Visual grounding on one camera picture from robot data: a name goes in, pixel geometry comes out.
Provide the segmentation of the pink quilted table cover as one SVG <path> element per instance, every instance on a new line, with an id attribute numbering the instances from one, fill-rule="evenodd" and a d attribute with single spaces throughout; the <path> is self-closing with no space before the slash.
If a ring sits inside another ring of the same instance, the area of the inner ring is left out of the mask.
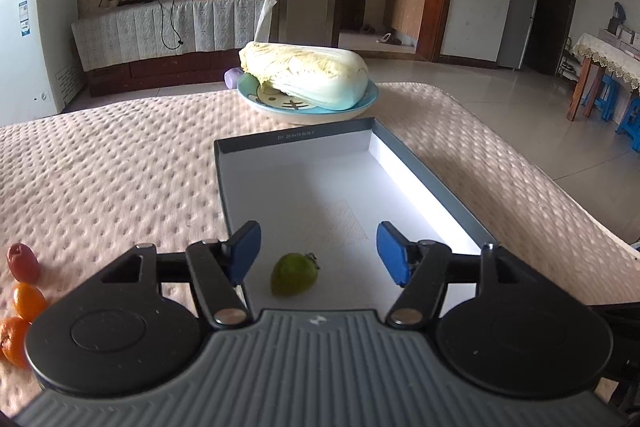
<path id="1" fill-rule="evenodd" d="M 156 388 L 84 398 L 1 367 L 6 426 L 634 426 L 639 255 L 498 134 L 437 88 L 383 84 L 364 118 L 392 132 L 506 248 L 608 324 L 597 387 L 523 400 L 477 388 L 425 336 L 374 310 L 278 310 L 214 332 Z M 236 91 L 146 98 L 1 131 L 1 242 L 43 266 L 50 306 L 134 246 L 224 242 L 214 145 L 296 129 Z"/>

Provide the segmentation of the cloth covered tv cabinet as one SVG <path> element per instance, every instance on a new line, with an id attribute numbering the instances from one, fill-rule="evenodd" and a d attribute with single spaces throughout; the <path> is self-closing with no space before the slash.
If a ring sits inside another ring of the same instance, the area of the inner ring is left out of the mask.
<path id="1" fill-rule="evenodd" d="M 72 25 L 93 96 L 216 82 L 240 49 L 266 41 L 277 0 L 157 0 Z"/>

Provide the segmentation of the small orange tangerine back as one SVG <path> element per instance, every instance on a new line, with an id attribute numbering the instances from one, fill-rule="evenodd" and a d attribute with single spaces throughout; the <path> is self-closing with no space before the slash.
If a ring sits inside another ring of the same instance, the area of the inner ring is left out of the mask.
<path id="1" fill-rule="evenodd" d="M 21 319 L 32 323 L 48 307 L 43 293 L 29 283 L 18 283 L 13 289 L 14 309 Z"/>

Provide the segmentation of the orange tangerine with leaf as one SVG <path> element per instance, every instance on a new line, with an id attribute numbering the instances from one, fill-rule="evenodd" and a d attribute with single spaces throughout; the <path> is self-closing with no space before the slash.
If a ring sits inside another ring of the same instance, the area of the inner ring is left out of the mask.
<path id="1" fill-rule="evenodd" d="M 8 317 L 1 322 L 1 352 L 13 365 L 28 369 L 25 338 L 29 323 L 21 317 Z"/>

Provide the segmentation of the green fruit with stem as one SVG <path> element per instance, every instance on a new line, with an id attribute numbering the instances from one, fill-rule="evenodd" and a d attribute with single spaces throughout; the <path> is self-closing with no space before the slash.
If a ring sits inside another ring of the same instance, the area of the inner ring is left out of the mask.
<path id="1" fill-rule="evenodd" d="M 276 297 L 303 294 L 317 282 L 319 271 L 318 260 L 314 254 L 286 254 L 272 269 L 271 294 Z"/>

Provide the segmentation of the blue plastic stool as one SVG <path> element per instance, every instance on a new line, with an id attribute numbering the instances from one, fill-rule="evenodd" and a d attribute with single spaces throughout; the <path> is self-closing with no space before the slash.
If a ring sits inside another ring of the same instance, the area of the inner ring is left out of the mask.
<path id="1" fill-rule="evenodd" d="M 626 113 L 616 128 L 617 134 L 626 134 L 631 137 L 631 150 L 640 152 L 640 98 L 633 98 L 627 107 Z"/>

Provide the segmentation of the napa cabbage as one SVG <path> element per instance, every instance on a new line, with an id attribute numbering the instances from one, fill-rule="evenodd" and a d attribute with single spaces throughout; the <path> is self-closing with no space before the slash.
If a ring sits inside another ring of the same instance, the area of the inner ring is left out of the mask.
<path id="1" fill-rule="evenodd" d="M 239 57 L 260 84 L 324 109 L 352 108 L 369 83 L 367 64 L 349 50 L 252 41 Z"/>

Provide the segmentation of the white chest freezer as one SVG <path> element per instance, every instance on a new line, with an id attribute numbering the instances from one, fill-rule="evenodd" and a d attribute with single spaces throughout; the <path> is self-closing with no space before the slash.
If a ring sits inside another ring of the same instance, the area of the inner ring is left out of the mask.
<path id="1" fill-rule="evenodd" d="M 61 113 L 84 87 L 77 0 L 1 0 L 0 124 Z"/>

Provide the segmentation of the dark red small apple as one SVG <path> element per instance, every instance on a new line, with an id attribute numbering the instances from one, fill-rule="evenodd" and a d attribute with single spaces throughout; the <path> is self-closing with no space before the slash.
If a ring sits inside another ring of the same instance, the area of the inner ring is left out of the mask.
<path id="1" fill-rule="evenodd" d="M 30 285 L 36 285 L 41 268 L 32 248 L 23 244 L 12 244 L 6 253 L 6 262 L 14 279 Z"/>

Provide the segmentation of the grey cardboard box lid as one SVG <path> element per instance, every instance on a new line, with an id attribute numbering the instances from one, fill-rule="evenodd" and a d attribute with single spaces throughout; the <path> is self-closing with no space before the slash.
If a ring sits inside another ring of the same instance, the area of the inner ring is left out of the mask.
<path id="1" fill-rule="evenodd" d="M 242 289 L 252 311 L 374 310 L 401 289 L 376 251 L 390 222 L 410 241 L 433 239 L 477 255 L 494 241 L 457 196 L 373 118 L 237 136 L 214 145 L 218 191 L 231 232 L 254 220 L 262 246 Z M 317 283 L 295 297 L 270 291 L 285 254 L 314 254 Z"/>

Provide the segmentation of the wooden side table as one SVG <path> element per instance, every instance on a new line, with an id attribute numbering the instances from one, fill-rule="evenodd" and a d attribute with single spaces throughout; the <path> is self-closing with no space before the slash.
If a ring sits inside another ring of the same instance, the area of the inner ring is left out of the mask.
<path id="1" fill-rule="evenodd" d="M 598 36 L 584 32 L 572 47 L 572 54 L 582 60 L 566 119 L 574 121 L 586 88 L 599 87 L 604 75 L 626 83 L 631 93 L 639 91 L 639 46 L 628 44 L 606 30 Z"/>

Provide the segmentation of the wooden kitchen cabinet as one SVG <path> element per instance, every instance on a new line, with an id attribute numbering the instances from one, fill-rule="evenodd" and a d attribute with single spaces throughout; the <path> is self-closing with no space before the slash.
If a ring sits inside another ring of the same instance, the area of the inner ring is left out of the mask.
<path id="1" fill-rule="evenodd" d="M 383 23 L 402 38 L 416 43 L 420 36 L 425 0 L 386 0 Z"/>

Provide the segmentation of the light blue cartoon plate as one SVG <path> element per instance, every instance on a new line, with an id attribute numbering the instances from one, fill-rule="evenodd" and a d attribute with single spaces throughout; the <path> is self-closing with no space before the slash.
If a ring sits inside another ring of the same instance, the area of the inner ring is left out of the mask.
<path id="1" fill-rule="evenodd" d="M 378 87 L 369 81 L 360 100 L 349 109 L 331 110 L 312 105 L 302 98 L 287 95 L 270 87 L 262 87 L 252 75 L 243 74 L 236 86 L 241 98 L 259 113 L 285 124 L 329 124 L 362 115 L 378 101 Z"/>

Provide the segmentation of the purple plastic object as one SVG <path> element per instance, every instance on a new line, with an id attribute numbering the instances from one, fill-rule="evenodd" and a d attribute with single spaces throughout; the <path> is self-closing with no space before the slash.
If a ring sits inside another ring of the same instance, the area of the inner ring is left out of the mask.
<path id="1" fill-rule="evenodd" d="M 224 73 L 224 84 L 230 90 L 234 90 L 238 87 L 240 78 L 244 75 L 241 67 L 232 67 Z"/>

